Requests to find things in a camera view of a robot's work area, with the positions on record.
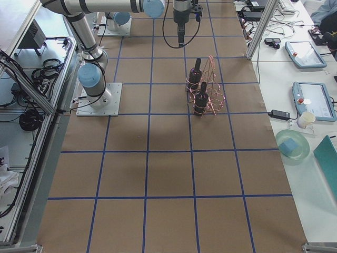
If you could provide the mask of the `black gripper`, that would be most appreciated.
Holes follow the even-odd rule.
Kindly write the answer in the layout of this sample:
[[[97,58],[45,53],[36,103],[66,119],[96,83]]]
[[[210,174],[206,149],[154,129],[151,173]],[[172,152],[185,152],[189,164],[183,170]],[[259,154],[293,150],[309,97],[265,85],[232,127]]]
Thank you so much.
[[[179,47],[184,46],[185,24],[189,21],[190,1],[174,0],[173,1],[173,19],[177,24],[177,35]]]

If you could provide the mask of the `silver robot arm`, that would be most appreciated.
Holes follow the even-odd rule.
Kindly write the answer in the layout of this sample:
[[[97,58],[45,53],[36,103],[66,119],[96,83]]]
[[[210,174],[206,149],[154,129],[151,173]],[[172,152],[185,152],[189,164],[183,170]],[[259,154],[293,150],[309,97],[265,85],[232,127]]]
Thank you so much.
[[[94,12],[141,13],[151,18],[166,15],[168,1],[42,1],[42,6],[65,17],[77,43],[82,49],[85,64],[77,73],[78,80],[86,92],[87,107],[107,109],[112,99],[105,78],[108,64],[107,53],[98,46],[86,14]]]

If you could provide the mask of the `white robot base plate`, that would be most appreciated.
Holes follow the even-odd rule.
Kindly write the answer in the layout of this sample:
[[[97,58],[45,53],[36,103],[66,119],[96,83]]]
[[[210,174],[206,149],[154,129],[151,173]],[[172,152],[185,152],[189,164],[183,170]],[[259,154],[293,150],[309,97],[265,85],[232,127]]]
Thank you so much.
[[[82,88],[81,96],[84,99],[79,101],[78,109],[76,110],[77,116],[118,116],[120,101],[122,94],[122,83],[107,83],[106,90],[103,96],[93,104],[95,99],[89,97],[84,88]]]

